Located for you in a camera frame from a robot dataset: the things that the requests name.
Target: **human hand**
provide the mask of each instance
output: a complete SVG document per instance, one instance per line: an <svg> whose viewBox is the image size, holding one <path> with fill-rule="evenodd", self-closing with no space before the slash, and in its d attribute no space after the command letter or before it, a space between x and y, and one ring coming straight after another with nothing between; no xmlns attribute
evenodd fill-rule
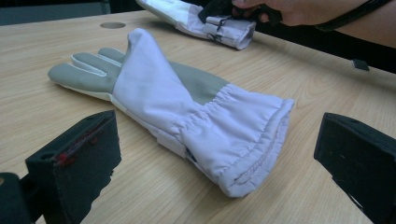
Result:
<svg viewBox="0 0 396 224"><path fill-rule="evenodd" d="M259 5L265 4L270 8L279 10L282 14L283 23L289 26L315 25L330 21L349 10L358 7L364 0L351 1L314 1L314 0L233 0L238 8L246 9L242 16L249 17ZM233 10L235 16L239 16L237 10ZM268 15L259 15L262 22L269 21Z"/></svg>

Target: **table surface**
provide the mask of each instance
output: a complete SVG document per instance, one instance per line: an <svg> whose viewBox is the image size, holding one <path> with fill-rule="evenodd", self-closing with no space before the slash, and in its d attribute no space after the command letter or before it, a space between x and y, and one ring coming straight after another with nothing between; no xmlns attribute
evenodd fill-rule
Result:
<svg viewBox="0 0 396 224"><path fill-rule="evenodd" d="M126 26L100 26L110 21ZM295 100L276 167L256 191L226 197L111 103L50 82L49 69L73 53L126 50L127 34L138 27L152 33L171 61ZM27 157L81 119L116 109L122 162L83 223L370 223L313 154L325 112L396 137L395 98L394 74L364 72L348 60L260 33L246 49L231 49L184 35L147 11L3 26L0 171L23 177Z"/></svg>

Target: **black device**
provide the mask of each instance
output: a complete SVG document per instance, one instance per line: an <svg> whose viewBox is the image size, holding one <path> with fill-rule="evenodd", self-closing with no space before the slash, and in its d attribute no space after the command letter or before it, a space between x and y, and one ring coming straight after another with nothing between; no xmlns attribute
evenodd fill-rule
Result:
<svg viewBox="0 0 396 224"><path fill-rule="evenodd" d="M0 223L80 223L120 161L115 112L81 120L26 159L21 180L0 173Z"/></svg>
<svg viewBox="0 0 396 224"><path fill-rule="evenodd" d="M314 158L374 223L396 224L396 139L356 119L325 113Z"/></svg>
<svg viewBox="0 0 396 224"><path fill-rule="evenodd" d="M233 3L231 0L212 0L210 1L202 11L198 13L198 18L201 22L206 23L206 18L209 16L218 16L224 13L231 14L230 12L226 12L233 8ZM243 13L244 9L236 8L240 14ZM260 12L266 13L268 15L269 21L271 25L277 25L282 21L282 14L280 11L274 10L267 5L260 5Z"/></svg>

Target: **glove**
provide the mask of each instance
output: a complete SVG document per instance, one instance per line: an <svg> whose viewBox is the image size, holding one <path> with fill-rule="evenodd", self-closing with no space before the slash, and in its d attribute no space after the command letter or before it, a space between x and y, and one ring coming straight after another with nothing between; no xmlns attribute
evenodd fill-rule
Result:
<svg viewBox="0 0 396 224"><path fill-rule="evenodd" d="M286 137L291 99L244 91L196 68L166 61L145 30L124 56L78 53L49 70L66 88L111 101L161 145L186 158L230 197L256 189Z"/></svg>
<svg viewBox="0 0 396 224"><path fill-rule="evenodd" d="M136 2L185 34L212 39L237 49L248 46L256 26L255 21L233 20L231 16L208 17L203 24L198 18L198 13L203 8L179 0Z"/></svg>

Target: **red mark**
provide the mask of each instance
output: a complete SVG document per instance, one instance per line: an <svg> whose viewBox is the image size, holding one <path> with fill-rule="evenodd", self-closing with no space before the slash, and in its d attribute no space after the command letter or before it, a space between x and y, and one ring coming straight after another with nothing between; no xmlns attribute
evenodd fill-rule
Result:
<svg viewBox="0 0 396 224"><path fill-rule="evenodd" d="M76 160L76 157L69 157L67 156L66 153L61 153L59 156L56 158L56 161L61 167L65 167L70 165Z"/></svg>

